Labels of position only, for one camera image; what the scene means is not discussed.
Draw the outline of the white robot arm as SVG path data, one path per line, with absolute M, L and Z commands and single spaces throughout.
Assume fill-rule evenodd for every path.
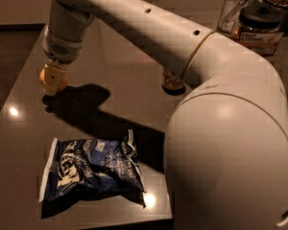
M 265 58 L 143 0 L 53 0 L 43 42 L 73 61 L 91 16 L 190 85 L 164 141 L 175 230 L 288 230 L 288 105 Z

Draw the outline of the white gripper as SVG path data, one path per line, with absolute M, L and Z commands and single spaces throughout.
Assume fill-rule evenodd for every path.
M 46 95 L 55 96 L 67 86 L 64 64 L 78 57 L 86 29 L 93 19 L 93 14 L 52 0 L 42 42 L 44 53 L 51 60 L 40 72 L 40 82 Z

